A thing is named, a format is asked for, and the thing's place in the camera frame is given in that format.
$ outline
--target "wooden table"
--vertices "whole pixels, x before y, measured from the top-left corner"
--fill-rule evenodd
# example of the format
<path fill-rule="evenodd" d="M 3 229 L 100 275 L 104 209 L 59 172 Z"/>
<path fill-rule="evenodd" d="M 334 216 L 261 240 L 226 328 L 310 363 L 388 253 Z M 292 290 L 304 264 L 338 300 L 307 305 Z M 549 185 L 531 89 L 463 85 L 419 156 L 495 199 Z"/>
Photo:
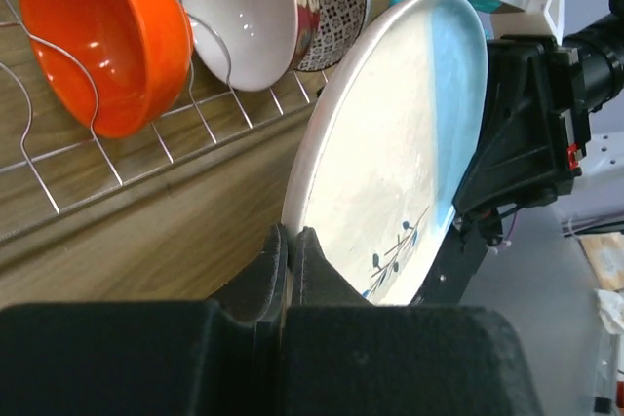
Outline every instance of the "wooden table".
<path fill-rule="evenodd" d="M 387 3 L 372 0 L 372 15 L 385 10 Z M 0 22 L 5 18 L 7 11 L 0 8 Z M 36 127 L 29 151 L 36 154 L 58 144 L 59 139 L 84 137 L 84 130 L 62 113 L 42 81 L 23 37 L 0 34 L 0 60 L 16 69 L 36 101 Z M 197 63 L 197 69 L 197 94 L 222 91 L 222 85 L 202 64 Z M 320 74 L 309 74 L 303 82 L 308 92 L 324 83 Z M 295 85 L 285 83 L 278 86 L 279 93 L 296 107 Z M 4 109 L 0 113 L 5 113 L 0 115 L 0 143 L 4 138 L 6 144 L 13 145 L 12 152 L 5 152 L 0 159 L 18 159 L 15 145 L 21 126 L 15 124 L 15 115 L 7 113 L 19 108 L 15 103 L 23 96 L 1 74 L 0 90 L 5 104 L 0 108 Z M 266 112 L 268 94 L 244 98 L 252 115 L 261 117 Z M 212 122 L 216 119 L 217 126 L 225 129 L 229 120 L 224 109 L 231 105 L 217 102 L 208 108 L 206 117 Z M 310 112 L 311 107 L 302 108 L 269 129 L 181 165 L 176 175 L 167 172 L 139 184 L 107 209 L 95 204 L 79 216 L 34 232 L 21 245 L 8 242 L 0 246 L 0 257 L 6 257 L 0 262 L 0 306 L 49 300 L 207 297 L 254 259 L 267 228 L 279 221 L 293 158 Z M 200 138 L 183 120 L 171 132 L 170 141 L 181 147 Z M 116 151 L 114 144 L 111 151 Z M 136 140 L 124 151 L 132 158 L 129 168 L 137 170 L 141 155 L 152 150 Z M 92 162 L 93 155 L 85 155 L 71 168 L 57 164 L 48 168 L 51 180 L 64 187 L 63 193 L 74 195 L 94 180 L 100 183 L 101 172 L 93 169 Z M 24 189 L 23 181 L 23 176 L 10 181 L 0 176 L 0 206 L 5 213 L 17 210 L 18 221 L 39 215 L 42 209 L 41 200 Z M 57 229 L 61 225 L 70 229 Z"/>

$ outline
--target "dish rack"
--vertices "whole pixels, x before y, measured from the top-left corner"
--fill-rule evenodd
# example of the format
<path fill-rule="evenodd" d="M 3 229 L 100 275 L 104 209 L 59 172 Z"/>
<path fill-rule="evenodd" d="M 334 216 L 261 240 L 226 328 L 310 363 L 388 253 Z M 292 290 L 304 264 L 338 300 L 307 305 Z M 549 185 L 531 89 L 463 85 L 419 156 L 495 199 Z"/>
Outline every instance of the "dish rack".
<path fill-rule="evenodd" d="M 240 93 L 194 56 L 169 112 L 106 140 L 65 111 L 35 61 L 18 0 L 0 0 L 0 261 L 303 122 L 328 75 L 289 72 L 265 92 Z"/>

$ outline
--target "wooden surface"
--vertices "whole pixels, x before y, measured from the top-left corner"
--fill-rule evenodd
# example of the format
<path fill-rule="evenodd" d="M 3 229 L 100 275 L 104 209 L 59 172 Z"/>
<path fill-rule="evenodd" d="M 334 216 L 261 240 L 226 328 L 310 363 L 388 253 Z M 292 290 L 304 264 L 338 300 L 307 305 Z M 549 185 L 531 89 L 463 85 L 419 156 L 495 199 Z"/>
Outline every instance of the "wooden surface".
<path fill-rule="evenodd" d="M 387 2 L 372 0 L 372 16 L 385 10 Z M 13 18 L 0 2 L 0 24 L 7 21 Z M 31 156 L 89 138 L 51 93 L 19 28 L 0 28 L 0 61 L 19 75 L 33 101 L 34 122 L 26 141 Z M 195 64 L 197 100 L 225 91 L 196 57 Z M 324 83 L 320 74 L 299 76 L 310 97 Z M 275 90 L 285 111 L 305 104 L 292 75 Z M 240 97 L 255 124 L 279 115 L 269 92 Z M 0 99 L 2 168 L 23 159 L 19 141 L 27 118 L 20 89 L 3 72 Z M 176 106 L 188 102 L 189 94 L 184 93 Z M 231 96 L 203 104 L 201 112 L 220 138 L 245 129 Z M 210 144 L 194 108 L 161 119 L 156 126 L 175 157 Z M 59 232 L 64 237 L 51 245 L 33 244 L 27 256 L 0 262 L 0 306 L 33 300 L 206 297 L 255 257 L 266 228 L 279 220 L 303 132 L 299 124 L 184 183 L 162 182 L 168 190 L 148 200 L 133 204 L 141 197 L 129 195 L 125 206 L 130 206 L 116 214 L 93 217 L 78 232 Z M 150 129 L 104 145 L 125 180 L 167 163 Z M 94 144 L 42 161 L 37 168 L 61 207 L 116 183 Z M 28 168 L 0 172 L 0 207 L 0 239 L 53 214 Z M 10 249 L 11 244 L 0 245 L 0 257 Z"/>

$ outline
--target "patterned bowl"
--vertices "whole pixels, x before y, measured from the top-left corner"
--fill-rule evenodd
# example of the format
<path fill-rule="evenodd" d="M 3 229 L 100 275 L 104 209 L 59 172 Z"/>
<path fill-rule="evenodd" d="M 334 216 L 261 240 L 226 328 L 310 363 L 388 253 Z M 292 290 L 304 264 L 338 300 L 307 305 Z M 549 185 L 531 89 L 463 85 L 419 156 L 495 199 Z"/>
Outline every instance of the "patterned bowl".
<path fill-rule="evenodd" d="M 244 92 L 269 88 L 300 63 L 320 21 L 320 0 L 182 3 L 191 17 L 199 57 L 216 78 Z M 229 53 L 231 70 L 223 46 Z"/>
<path fill-rule="evenodd" d="M 296 70 L 316 72 L 336 65 L 368 22 L 371 0 L 321 0 L 321 24 Z"/>

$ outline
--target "bowl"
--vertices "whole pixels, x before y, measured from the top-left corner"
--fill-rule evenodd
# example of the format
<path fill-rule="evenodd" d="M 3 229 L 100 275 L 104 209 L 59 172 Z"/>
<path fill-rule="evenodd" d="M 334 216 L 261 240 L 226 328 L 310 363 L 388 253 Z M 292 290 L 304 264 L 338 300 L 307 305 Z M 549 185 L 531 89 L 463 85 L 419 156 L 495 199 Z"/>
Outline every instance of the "bowl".
<path fill-rule="evenodd" d="M 202 61 L 220 81 L 244 92 L 269 88 L 299 64 L 320 20 L 319 0 L 182 3 L 192 18 L 195 49 Z"/>
<path fill-rule="evenodd" d="M 362 33 L 370 10 L 371 0 L 321 0 L 319 31 L 296 69 L 316 72 L 336 65 Z"/>
<path fill-rule="evenodd" d="M 177 0 L 19 0 L 48 83 L 84 126 L 106 137 L 139 131 L 169 109 L 185 82 L 192 31 Z"/>

